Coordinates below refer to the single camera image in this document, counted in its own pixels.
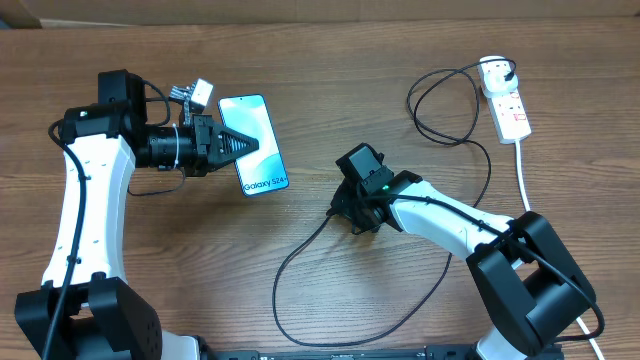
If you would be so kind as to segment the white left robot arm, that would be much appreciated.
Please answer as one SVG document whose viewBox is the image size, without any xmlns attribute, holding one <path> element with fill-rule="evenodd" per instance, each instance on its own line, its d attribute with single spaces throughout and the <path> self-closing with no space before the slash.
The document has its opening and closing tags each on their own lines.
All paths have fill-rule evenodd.
<svg viewBox="0 0 640 360">
<path fill-rule="evenodd" d="M 212 86 L 175 88 L 178 123 L 148 120 L 149 83 L 126 70 L 98 76 L 96 103 L 67 110 L 48 130 L 64 153 L 58 236 L 39 289 L 17 296 L 15 319 L 44 359 L 211 359 L 195 335 L 165 330 L 128 284 L 123 234 L 129 183 L 138 168 L 203 177 L 255 152 L 257 139 L 205 111 Z"/>
</svg>

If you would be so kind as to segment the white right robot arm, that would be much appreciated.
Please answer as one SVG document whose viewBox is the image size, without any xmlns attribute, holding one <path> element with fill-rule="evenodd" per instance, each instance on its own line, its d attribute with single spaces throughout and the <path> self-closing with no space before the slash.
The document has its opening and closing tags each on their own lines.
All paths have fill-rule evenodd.
<svg viewBox="0 0 640 360">
<path fill-rule="evenodd" d="M 355 232 L 387 224 L 423 237 L 464 260 L 492 328 L 471 350 L 477 359 L 537 357 L 587 310 L 599 314 L 595 291 L 546 218 L 513 219 L 468 206 L 417 174 L 394 174 L 383 154 L 361 143 L 336 162 L 344 179 L 329 214 Z"/>
</svg>

